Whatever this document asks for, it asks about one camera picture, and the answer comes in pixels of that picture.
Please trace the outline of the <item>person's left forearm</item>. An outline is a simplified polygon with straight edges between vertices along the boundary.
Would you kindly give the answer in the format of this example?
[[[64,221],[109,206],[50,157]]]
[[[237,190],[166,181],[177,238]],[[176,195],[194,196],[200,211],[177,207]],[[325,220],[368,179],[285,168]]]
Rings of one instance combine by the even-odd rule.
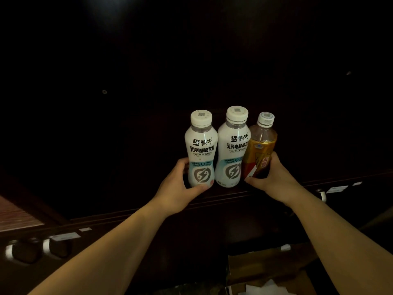
[[[168,213],[153,201],[67,261],[28,295],[125,295]]]

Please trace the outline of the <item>white crumpled paper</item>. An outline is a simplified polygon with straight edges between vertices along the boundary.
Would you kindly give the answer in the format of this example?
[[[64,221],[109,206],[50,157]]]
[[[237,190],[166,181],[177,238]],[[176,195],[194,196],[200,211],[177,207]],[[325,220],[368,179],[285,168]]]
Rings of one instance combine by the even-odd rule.
[[[262,287],[245,285],[246,291],[238,295],[296,295],[288,292],[286,287],[278,286],[272,279],[268,280]]]

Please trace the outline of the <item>amber tea bottle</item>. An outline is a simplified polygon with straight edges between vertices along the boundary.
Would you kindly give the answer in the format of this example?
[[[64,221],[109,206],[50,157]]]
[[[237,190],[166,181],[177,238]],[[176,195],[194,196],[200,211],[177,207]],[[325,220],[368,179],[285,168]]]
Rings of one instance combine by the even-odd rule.
[[[272,128],[275,116],[262,112],[250,129],[250,140],[242,160],[242,178],[257,177],[267,168],[278,134]]]

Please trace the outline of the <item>person's right hand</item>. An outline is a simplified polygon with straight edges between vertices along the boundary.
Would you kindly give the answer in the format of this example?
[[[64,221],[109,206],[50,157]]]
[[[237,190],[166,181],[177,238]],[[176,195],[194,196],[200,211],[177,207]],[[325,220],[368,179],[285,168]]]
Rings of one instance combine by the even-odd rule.
[[[267,189],[263,191],[290,208],[305,190],[283,166],[276,152],[271,155],[270,170],[266,178]]]

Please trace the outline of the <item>white drink bottle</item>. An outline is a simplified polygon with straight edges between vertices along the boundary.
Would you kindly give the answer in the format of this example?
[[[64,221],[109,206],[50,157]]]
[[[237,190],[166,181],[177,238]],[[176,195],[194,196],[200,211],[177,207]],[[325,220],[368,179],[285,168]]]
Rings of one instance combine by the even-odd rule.
[[[185,133],[189,158],[188,181],[191,187],[215,180],[213,161],[218,144],[218,133],[212,126],[212,113],[196,110],[191,113],[191,126]]]
[[[247,119],[245,107],[231,106],[226,112],[226,122],[218,130],[215,181],[224,188],[236,186],[241,179],[242,160],[251,137]]]

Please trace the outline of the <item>person's right forearm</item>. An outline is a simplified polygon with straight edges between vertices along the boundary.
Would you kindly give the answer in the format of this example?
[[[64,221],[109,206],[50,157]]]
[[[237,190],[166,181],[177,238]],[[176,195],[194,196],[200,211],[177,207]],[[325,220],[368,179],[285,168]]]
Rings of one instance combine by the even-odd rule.
[[[340,295],[393,295],[393,255],[302,186],[288,202]]]

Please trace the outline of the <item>brown cardboard box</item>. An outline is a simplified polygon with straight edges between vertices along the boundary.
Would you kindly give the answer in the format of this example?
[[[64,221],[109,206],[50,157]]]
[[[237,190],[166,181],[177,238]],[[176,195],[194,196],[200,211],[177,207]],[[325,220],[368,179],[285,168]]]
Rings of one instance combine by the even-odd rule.
[[[296,295],[317,295],[305,268],[317,259],[310,242],[228,256],[226,294],[245,292],[245,285],[262,287],[272,279]]]

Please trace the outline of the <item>dark wooden shelf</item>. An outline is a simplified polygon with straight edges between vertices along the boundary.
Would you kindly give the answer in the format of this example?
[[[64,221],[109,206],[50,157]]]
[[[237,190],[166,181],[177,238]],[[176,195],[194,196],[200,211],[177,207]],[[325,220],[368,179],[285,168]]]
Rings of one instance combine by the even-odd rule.
[[[320,197],[317,189],[327,192],[331,187],[352,186],[356,182],[383,178],[393,178],[393,168],[385,170],[370,170],[369,173],[353,173],[337,178],[323,178],[321,180],[302,182],[302,185]],[[28,233],[39,230],[48,230],[58,227],[71,226],[72,224],[91,223],[104,221],[130,215],[131,212],[143,206],[152,197],[154,184],[148,183],[141,190],[137,188],[120,188],[118,191],[104,195],[82,194],[71,199],[71,196],[59,196],[42,200],[34,196],[18,181],[11,182],[13,178],[6,179],[0,186],[0,196],[9,200],[17,207],[44,223],[42,226],[0,232],[0,238],[30,234],[38,238],[38,233]],[[257,189],[249,184],[240,182],[233,188],[224,188],[214,183],[208,191],[198,196],[191,202],[191,208],[207,205],[221,204],[252,196]]]

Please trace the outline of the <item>brown wood grain panel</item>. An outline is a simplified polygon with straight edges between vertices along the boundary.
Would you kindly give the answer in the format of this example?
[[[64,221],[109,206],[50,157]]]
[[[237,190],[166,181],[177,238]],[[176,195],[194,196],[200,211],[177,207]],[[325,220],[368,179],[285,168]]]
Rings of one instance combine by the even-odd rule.
[[[0,232],[42,225],[44,225],[44,223],[0,196]]]

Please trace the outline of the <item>person's left hand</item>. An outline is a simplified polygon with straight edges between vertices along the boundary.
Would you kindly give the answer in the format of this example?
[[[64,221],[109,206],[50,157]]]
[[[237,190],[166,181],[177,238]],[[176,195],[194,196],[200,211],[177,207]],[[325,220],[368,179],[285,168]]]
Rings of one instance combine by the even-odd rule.
[[[189,158],[181,158],[160,184],[151,201],[165,217],[181,212],[192,200],[184,198],[186,188],[183,175],[189,169]]]

